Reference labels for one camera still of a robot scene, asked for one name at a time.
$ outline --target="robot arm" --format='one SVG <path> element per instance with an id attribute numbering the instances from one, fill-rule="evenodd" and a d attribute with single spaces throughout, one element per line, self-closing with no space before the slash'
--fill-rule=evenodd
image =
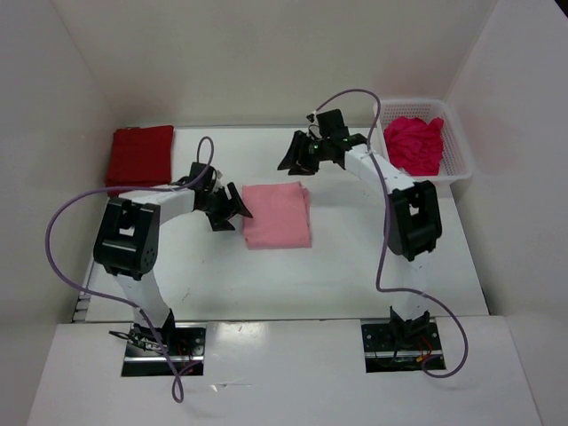
<path id="1" fill-rule="evenodd" d="M 429 181 L 416 182 L 381 155 L 369 152 L 367 140 L 360 134 L 350 135 L 341 111 L 333 110 L 308 119 L 317 126 L 295 132 L 290 148 L 278 170 L 289 175 L 309 176 L 320 169 L 320 162 L 331 161 L 357 176 L 378 193 L 383 189 L 371 160 L 381 168 L 390 199 L 391 222 L 389 249 L 398 256 L 402 287 L 424 292 L 428 285 L 429 253 L 442 234 L 436 187 Z M 319 135 L 311 128 L 319 127 Z M 414 294 L 401 293 L 393 302 L 396 320 L 420 324 L 428 321 L 424 300 Z"/>
<path id="2" fill-rule="evenodd" d="M 162 335 L 167 347 L 176 340 L 173 312 L 160 294 L 154 276 L 158 257 L 160 225 L 174 217 L 200 210 L 206 214 L 213 231 L 234 230 L 229 219 L 235 215 L 252 217 L 234 185 L 227 185 L 231 199 L 221 185 L 221 174 L 212 167 L 192 189 L 180 185 L 198 177 L 205 164 L 194 162 L 189 176 L 162 188 L 169 192 L 141 191 L 113 198 L 106 205 L 93 257 L 106 272 L 115 276 L 127 299 L 144 309 Z M 134 311 L 131 340 L 153 341 L 152 334 L 138 309 Z"/>

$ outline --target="folded red towel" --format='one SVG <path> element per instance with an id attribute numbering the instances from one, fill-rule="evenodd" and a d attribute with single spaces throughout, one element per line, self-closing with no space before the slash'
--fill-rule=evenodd
<path id="1" fill-rule="evenodd" d="M 249 249 L 299 249 L 312 246 L 310 193 L 300 182 L 242 187 L 242 200 L 254 218 L 244 217 Z"/>
<path id="2" fill-rule="evenodd" d="M 420 118 L 399 117 L 384 131 L 390 162 L 412 176 L 436 176 L 440 172 L 444 120 L 427 124 Z"/>
<path id="3" fill-rule="evenodd" d="M 173 126 L 119 129 L 106 172 L 106 186 L 156 186 L 171 182 Z M 110 192 L 116 196 L 120 192 Z"/>

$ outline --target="pink cloth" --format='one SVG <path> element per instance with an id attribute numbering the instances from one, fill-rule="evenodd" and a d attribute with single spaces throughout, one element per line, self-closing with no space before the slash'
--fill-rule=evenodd
<path id="1" fill-rule="evenodd" d="M 420 118 L 399 117 L 384 131 L 390 162 L 412 176 L 436 176 L 444 152 L 444 120 L 427 124 Z"/>
<path id="2" fill-rule="evenodd" d="M 254 218 L 244 217 L 248 249 L 299 249 L 312 246 L 310 193 L 300 182 L 245 185 L 242 200 Z"/>

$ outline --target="white backdrop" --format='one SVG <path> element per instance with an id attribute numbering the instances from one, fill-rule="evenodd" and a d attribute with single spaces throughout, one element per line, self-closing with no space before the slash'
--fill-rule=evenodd
<path id="1" fill-rule="evenodd" d="M 567 76 L 555 2 L 501 0 L 450 96 L 477 163 L 458 210 L 546 426 L 568 417 Z"/>
<path id="2" fill-rule="evenodd" d="M 0 1 L 0 58 L 0 423 L 20 426 L 76 299 L 45 261 L 45 226 L 101 185 L 118 122 L 49 0 Z M 103 206 L 85 200 L 55 230 L 54 256 L 76 280 Z"/>
<path id="3" fill-rule="evenodd" d="M 54 3 L 123 121 L 187 125 L 303 122 L 353 86 L 443 98 L 495 0 Z"/>

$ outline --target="basket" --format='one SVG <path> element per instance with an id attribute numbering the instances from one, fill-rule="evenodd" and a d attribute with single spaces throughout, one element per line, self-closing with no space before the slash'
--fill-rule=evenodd
<path id="1" fill-rule="evenodd" d="M 437 99 L 386 99 L 381 101 L 381 114 L 379 120 L 382 131 L 379 132 L 378 144 L 383 150 L 383 156 L 389 160 L 383 132 L 395 119 L 405 116 L 407 118 L 420 118 L 430 122 L 436 117 L 444 120 L 442 139 L 444 140 L 444 153 L 440 163 L 440 172 L 437 176 L 413 176 L 416 180 L 426 180 L 433 183 L 451 184 L 456 180 L 471 177 L 472 160 L 468 143 L 463 136 L 459 121 L 450 112 L 447 104 Z"/>

